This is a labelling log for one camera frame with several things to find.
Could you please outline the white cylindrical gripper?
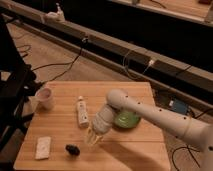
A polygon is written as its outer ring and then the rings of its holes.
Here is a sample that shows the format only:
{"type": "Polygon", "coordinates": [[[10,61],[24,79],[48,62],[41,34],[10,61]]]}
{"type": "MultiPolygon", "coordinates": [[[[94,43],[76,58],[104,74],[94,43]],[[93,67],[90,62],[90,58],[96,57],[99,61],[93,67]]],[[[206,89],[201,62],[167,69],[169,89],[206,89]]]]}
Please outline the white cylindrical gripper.
{"type": "Polygon", "coordinates": [[[114,118],[115,111],[111,106],[105,104],[93,118],[93,129],[87,130],[85,143],[89,146],[97,144],[103,138],[102,135],[106,134],[111,129],[114,118]]]}

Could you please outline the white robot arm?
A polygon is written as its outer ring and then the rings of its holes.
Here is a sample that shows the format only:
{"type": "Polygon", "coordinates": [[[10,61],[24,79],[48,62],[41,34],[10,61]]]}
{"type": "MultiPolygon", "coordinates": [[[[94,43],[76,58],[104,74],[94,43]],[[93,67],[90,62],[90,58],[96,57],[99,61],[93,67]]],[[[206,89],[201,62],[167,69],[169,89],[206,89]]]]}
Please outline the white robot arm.
{"type": "Polygon", "coordinates": [[[119,112],[126,110],[149,121],[183,142],[201,151],[200,171],[213,171],[213,124],[139,102],[121,89],[112,89],[106,103],[90,122],[85,136],[88,145],[96,144],[112,128],[119,112]]]}

